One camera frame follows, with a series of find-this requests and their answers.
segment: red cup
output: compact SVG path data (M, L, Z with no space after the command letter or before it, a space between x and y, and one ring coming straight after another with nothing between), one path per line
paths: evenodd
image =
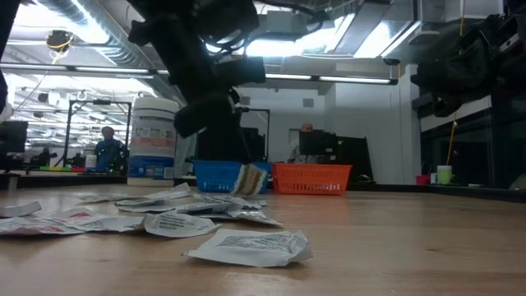
M418 186L426 186L430 182L431 182L431 175L417 176L417 185Z

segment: man in blue shirt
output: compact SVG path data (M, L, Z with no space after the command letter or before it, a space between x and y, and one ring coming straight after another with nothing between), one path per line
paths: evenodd
M97 155L97 172L108 172L111 169L112 162L117 159L123 151L124 145L115 139L115 131L111 127L103 127L102 135L104 140L97 143L95 155Z

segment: blue basket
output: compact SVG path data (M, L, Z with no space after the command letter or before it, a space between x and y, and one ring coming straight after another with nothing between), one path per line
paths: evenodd
M265 193L266 185L269 182L271 163L258 162L253 164L269 173L260 190L260 193ZM202 192L231 192L238 179L240 169L241 163L235 161L194 160L197 188Z

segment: orange basket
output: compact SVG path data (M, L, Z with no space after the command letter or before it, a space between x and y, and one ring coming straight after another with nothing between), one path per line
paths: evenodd
M343 195L352 165L273 164L274 190L284 194Z

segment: wooden table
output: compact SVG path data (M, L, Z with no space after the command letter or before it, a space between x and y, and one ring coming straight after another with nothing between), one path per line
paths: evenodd
M0 193L0 201L37 200L42 215L78 207L75 197L91 192L158 190L119 185L20 190L9 197ZM268 198L265 212L286 230L305 233L312 259L264 269L181 256L212 234L2 237L0 295L526 295L525 205L390 192L258 198ZM111 203L86 207L118 213Z

